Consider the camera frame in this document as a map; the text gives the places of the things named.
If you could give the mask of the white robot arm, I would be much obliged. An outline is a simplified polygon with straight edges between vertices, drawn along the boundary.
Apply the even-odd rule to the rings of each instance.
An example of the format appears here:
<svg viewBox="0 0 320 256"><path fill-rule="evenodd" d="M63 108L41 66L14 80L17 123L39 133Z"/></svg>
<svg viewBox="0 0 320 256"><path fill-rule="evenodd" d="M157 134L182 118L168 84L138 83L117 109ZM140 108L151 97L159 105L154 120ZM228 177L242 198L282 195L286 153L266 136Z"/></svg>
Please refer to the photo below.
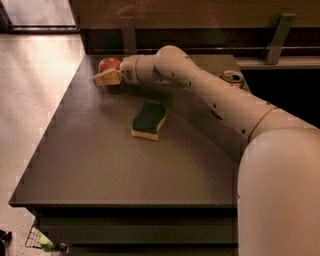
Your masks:
<svg viewBox="0 0 320 256"><path fill-rule="evenodd" d="M247 140L237 185L239 256L320 256L318 128L203 70L175 46L108 64L95 85L183 85Z"/></svg>

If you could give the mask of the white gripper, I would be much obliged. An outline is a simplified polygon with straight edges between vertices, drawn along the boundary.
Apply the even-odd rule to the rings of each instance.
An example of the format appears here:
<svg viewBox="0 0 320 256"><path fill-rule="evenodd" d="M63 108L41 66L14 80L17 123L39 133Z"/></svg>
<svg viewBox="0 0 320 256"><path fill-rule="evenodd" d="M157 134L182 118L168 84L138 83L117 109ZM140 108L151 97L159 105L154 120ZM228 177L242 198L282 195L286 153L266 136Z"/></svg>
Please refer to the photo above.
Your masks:
<svg viewBox="0 0 320 256"><path fill-rule="evenodd" d="M128 84L138 84L139 80L136 73L136 64L138 59L138 55L124 57L120 64L121 74L115 68L109 68L94 75L92 77L93 84L95 86L119 85L122 82L122 78Z"/></svg>

